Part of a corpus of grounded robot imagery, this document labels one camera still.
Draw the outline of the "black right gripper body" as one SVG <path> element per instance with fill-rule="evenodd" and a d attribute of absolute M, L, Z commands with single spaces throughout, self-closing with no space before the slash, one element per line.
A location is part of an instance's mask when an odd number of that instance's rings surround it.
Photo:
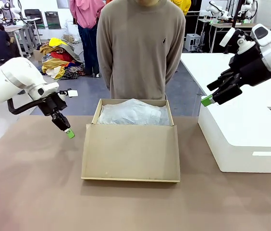
<path fill-rule="evenodd" d="M 252 47 L 242 54 L 235 54 L 229 62 L 234 84 L 256 86 L 271 79 L 271 71 L 265 66 L 259 47 Z"/>

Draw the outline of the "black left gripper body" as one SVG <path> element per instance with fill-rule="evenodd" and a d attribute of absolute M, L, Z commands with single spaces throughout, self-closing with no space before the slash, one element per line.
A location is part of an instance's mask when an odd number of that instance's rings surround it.
<path fill-rule="evenodd" d="M 42 100 L 38 108 L 45 116 L 50 116 L 55 112 L 62 111 L 67 107 L 67 104 L 58 94 L 52 94 Z"/>

